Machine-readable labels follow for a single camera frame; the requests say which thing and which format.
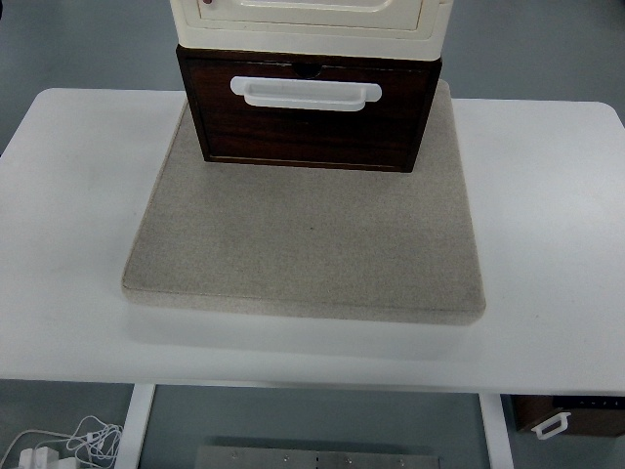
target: white cord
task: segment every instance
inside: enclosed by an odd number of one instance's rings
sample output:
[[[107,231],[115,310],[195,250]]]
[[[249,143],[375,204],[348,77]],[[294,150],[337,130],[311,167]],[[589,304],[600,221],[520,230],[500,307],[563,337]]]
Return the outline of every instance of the white cord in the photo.
[[[4,463],[7,460],[7,457],[9,457],[9,453],[11,452],[11,449],[13,449],[13,446],[18,442],[18,440],[23,437],[24,435],[29,435],[31,433],[35,433],[38,435],[48,435],[50,437],[65,437],[65,438],[70,438],[71,435],[66,435],[65,433],[57,433],[57,432],[48,432],[47,430],[37,430],[36,428],[31,428],[28,430],[24,430],[23,432],[21,432],[20,434],[18,434],[13,441],[11,442],[11,444],[9,445],[9,447],[7,448],[7,451],[4,453],[4,456],[2,457],[2,460],[0,460],[0,469],[2,469],[2,466],[4,466]]]
[[[102,426],[102,429],[95,432],[88,432],[84,435],[79,435],[80,429],[82,428],[85,421],[87,421],[88,419],[95,420],[98,424]],[[89,467],[102,467],[104,469],[109,469],[115,463],[115,458],[117,457],[117,451],[119,450],[119,442],[121,441],[121,434],[123,430],[124,429],[121,425],[104,423],[94,415],[88,415],[84,417],[78,424],[78,427],[76,427],[74,433],[71,435],[66,435],[64,433],[47,432],[44,430],[25,430],[17,435],[13,442],[9,445],[9,448],[2,458],[2,461],[0,461],[0,469],[2,469],[2,466],[9,456],[9,452],[11,451],[15,443],[22,436],[28,433],[39,433],[42,435],[50,435],[53,437],[61,438],[59,440],[48,440],[45,442],[40,442],[34,448],[35,452],[43,445],[47,445],[50,443],[65,443],[65,447],[69,451],[72,451],[74,453],[74,457],[78,459],[78,461],[80,461],[81,463],[87,464]],[[81,457],[79,451],[86,453],[86,456],[84,456],[84,458]],[[94,459],[98,460],[99,462],[108,461],[108,465],[100,466],[94,462]]]

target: white table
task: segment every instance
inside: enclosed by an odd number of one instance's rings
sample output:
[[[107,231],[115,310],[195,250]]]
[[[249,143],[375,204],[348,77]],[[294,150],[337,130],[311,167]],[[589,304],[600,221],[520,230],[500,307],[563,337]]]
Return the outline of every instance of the white table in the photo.
[[[0,378],[625,392],[625,130],[611,108],[454,100],[487,307],[449,326],[129,303],[124,263],[184,104],[59,89],[34,102],[0,158]]]

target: dark wood box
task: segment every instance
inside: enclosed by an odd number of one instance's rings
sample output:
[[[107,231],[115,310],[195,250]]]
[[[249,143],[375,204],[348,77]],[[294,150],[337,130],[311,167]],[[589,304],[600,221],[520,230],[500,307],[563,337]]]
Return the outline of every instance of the dark wood box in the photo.
[[[412,171],[440,74],[440,60],[177,49],[207,161]],[[252,107],[235,76],[377,83],[382,98],[356,112]]]
[[[598,401],[602,398],[589,398]],[[554,396],[512,396],[517,430],[529,432],[533,427],[562,411],[570,412],[568,429],[562,435],[619,437],[625,434],[625,410],[614,408],[571,408],[558,405]]]

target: plastic handle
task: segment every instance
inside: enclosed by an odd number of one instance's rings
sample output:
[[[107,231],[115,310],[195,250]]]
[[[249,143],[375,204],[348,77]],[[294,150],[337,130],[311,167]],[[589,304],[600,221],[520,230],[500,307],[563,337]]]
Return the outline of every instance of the plastic handle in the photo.
[[[245,103],[257,107],[356,111],[382,97],[378,84],[345,81],[235,76],[230,88],[243,96]]]
[[[531,431],[536,433],[536,438],[538,438],[538,440],[547,440],[548,438],[556,436],[558,433],[562,433],[568,428],[568,420],[566,420],[566,418],[569,416],[570,412],[557,413],[553,417],[545,420],[543,423],[536,425],[531,429]],[[560,426],[554,428],[551,432],[543,433],[543,430],[551,427],[555,423],[560,423]]]

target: metal plate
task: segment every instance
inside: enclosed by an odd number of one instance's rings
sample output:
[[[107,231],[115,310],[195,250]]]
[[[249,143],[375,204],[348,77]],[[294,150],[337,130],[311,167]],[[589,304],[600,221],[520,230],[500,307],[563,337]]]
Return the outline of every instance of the metal plate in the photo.
[[[438,458],[413,454],[200,447],[195,469],[439,469]]]

